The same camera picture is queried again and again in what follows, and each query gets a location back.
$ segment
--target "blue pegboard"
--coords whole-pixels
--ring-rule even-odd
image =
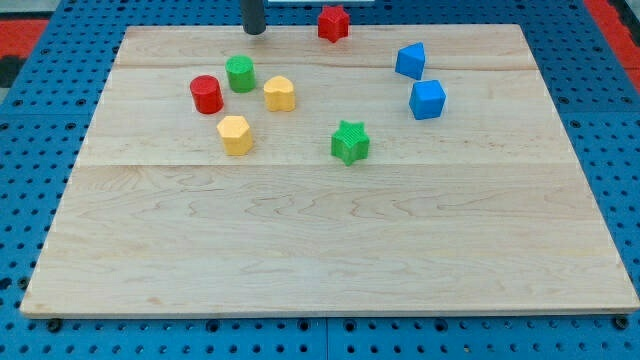
[[[517,23],[636,286],[640,99],[579,1],[376,0],[354,24]],[[270,7],[270,25],[317,7]],[[235,25],[235,0],[66,0],[0,106],[0,358],[640,358],[640,316],[95,321],[18,307],[128,25]]]

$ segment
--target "black cylinder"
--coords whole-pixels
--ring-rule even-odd
[[[262,0],[240,0],[242,27],[250,35],[262,34],[267,29]]]

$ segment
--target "blue cube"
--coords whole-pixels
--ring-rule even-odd
[[[422,79],[422,71],[427,57],[424,54],[424,45],[416,43],[398,51],[396,59],[396,72],[416,80]]]
[[[416,120],[437,118],[442,115],[446,98],[440,81],[420,81],[413,84],[409,107]]]

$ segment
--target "red hexagonal block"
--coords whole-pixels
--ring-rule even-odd
[[[318,37],[336,42],[347,36],[349,36],[349,14],[344,11],[342,5],[323,6],[318,16]]]

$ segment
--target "yellow block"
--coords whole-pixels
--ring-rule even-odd
[[[296,108],[293,83],[284,76],[276,76],[264,84],[264,103],[269,111],[292,111]]]
[[[217,128],[227,155],[246,155],[253,147],[251,128],[244,116],[225,116]]]

